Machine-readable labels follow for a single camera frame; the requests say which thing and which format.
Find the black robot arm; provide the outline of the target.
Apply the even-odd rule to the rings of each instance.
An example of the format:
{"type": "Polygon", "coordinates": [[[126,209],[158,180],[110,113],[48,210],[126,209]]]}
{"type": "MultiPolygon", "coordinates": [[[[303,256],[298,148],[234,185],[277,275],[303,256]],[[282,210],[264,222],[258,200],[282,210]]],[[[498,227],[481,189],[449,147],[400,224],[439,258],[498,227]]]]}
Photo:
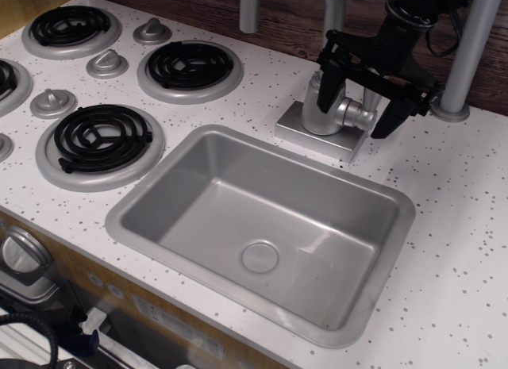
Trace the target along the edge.
{"type": "Polygon", "coordinates": [[[323,73],[317,97],[320,111],[332,107],[340,88],[350,79],[390,101],[371,134],[374,139],[388,137],[410,116],[425,116],[445,84],[414,59],[414,47],[443,13],[450,16],[460,34],[456,11],[469,2],[387,0],[387,15],[373,37],[329,30],[318,57],[323,73]]]}

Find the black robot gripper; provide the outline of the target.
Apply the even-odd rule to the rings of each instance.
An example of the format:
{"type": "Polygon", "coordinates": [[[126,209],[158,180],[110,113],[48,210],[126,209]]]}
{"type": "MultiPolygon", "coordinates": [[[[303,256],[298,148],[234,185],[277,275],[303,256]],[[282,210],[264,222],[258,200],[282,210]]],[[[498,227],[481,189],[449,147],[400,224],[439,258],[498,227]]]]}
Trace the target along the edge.
{"type": "Polygon", "coordinates": [[[409,116],[426,114],[444,84],[417,63],[413,49],[431,26],[389,9],[373,37],[329,30],[318,58],[323,73],[317,98],[321,112],[329,112],[349,79],[391,100],[371,133],[373,139],[387,138],[409,116]]]}

